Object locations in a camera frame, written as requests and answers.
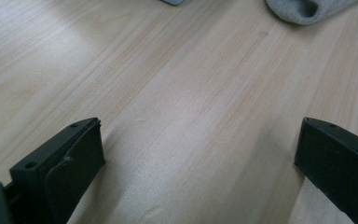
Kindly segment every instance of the light wood tabletop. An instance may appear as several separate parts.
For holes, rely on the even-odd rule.
[[[358,4],[0,1],[0,181],[92,117],[107,164],[69,223],[351,223],[293,162],[304,117],[358,135]]]

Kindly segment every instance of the wooden table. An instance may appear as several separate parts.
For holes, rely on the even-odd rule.
[[[292,164],[303,117],[358,135],[358,4],[0,1],[0,181],[90,117],[107,164],[70,223],[351,223]]]

